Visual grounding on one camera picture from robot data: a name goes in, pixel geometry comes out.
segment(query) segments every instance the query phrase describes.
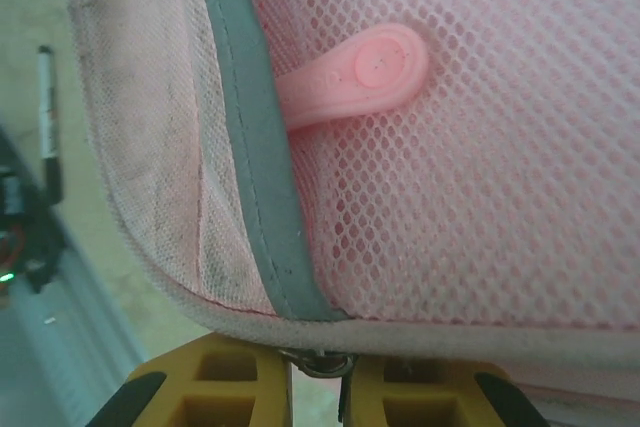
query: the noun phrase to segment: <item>pink mesh fabric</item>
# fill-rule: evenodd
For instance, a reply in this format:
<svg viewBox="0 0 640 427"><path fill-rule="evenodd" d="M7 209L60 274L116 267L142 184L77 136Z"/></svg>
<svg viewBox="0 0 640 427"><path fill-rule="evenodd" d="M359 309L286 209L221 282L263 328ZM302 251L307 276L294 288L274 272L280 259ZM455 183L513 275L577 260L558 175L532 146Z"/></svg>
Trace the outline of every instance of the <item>pink mesh fabric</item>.
<svg viewBox="0 0 640 427"><path fill-rule="evenodd" d="M369 319L640 327L640 0L256 5L277 74L381 22L430 46L411 105L291 136L334 305Z"/></svg>
<svg viewBox="0 0 640 427"><path fill-rule="evenodd" d="M92 143L127 240L163 288L272 314L235 181L204 0L69 0Z"/></svg>

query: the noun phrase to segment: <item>pink zipper pull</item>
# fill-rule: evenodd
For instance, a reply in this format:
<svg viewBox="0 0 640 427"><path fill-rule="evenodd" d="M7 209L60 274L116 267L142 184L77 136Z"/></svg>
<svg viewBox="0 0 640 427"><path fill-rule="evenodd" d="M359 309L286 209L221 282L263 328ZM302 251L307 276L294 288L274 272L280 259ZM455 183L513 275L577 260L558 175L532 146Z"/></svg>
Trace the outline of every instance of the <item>pink zipper pull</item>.
<svg viewBox="0 0 640 427"><path fill-rule="evenodd" d="M399 107L420 91L428 67L426 44L408 27L360 32L276 79L287 130Z"/></svg>

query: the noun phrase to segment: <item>pink silicone loop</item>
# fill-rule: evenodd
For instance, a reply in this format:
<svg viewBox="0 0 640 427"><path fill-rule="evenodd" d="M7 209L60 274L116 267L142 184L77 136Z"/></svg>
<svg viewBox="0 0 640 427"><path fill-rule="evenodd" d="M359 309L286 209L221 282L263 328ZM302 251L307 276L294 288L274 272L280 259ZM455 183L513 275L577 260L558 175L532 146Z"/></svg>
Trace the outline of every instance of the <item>pink silicone loop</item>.
<svg viewBox="0 0 640 427"><path fill-rule="evenodd" d="M360 32L276 79L287 130L399 107L420 91L428 66L413 30L382 24Z"/></svg>

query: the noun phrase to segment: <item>mesh bag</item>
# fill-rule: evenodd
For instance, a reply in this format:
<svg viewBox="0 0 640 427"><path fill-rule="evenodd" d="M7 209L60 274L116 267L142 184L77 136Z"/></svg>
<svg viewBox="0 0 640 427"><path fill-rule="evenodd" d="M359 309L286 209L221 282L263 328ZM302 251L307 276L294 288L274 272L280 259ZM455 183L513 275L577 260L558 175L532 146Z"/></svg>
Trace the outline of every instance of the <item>mesh bag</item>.
<svg viewBox="0 0 640 427"><path fill-rule="evenodd" d="M278 346L640 365L640 0L251 1L276 78L396 22L428 79L290 133L298 240L344 319L282 315L210 3L69 0L108 200L159 288Z"/></svg>

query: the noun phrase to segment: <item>pink mesh bag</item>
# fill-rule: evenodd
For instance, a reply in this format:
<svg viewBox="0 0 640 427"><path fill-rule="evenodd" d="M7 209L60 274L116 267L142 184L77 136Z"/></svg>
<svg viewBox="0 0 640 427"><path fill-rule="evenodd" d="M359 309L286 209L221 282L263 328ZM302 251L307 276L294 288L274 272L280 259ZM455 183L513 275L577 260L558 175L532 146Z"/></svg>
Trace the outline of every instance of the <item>pink mesh bag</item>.
<svg viewBox="0 0 640 427"><path fill-rule="evenodd" d="M640 0L69 3L114 217L189 317L640 367ZM287 135L274 79L389 23L427 46L417 95Z"/></svg>

